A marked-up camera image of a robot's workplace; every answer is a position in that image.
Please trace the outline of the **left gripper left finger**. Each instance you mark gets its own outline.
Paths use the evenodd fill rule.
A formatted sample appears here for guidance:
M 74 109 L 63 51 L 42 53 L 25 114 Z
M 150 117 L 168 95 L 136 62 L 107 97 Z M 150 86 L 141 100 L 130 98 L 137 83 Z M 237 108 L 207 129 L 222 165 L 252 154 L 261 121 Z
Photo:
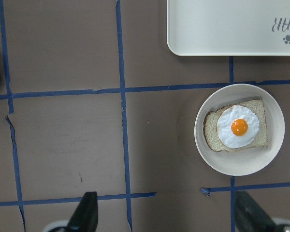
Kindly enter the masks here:
M 86 192 L 67 224 L 68 232 L 95 232 L 98 225 L 98 197 Z

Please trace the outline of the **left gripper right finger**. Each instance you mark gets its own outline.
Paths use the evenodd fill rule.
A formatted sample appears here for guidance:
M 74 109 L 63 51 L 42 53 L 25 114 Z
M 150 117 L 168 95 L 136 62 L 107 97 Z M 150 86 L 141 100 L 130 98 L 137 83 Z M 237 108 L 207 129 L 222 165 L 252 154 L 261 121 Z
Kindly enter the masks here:
M 276 224 L 246 191 L 237 191 L 235 225 L 240 232 L 273 232 Z

